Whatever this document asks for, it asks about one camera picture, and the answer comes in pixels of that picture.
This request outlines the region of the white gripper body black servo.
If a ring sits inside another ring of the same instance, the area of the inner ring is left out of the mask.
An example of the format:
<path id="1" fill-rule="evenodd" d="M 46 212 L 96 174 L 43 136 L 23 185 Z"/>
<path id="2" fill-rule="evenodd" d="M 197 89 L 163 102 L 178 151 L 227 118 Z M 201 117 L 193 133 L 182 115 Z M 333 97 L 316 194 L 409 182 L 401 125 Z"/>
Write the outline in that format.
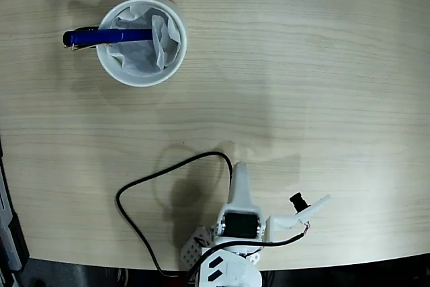
<path id="1" fill-rule="evenodd" d="M 260 207 L 226 203 L 218 214 L 214 242 L 262 241 L 265 229 L 265 217 Z"/>

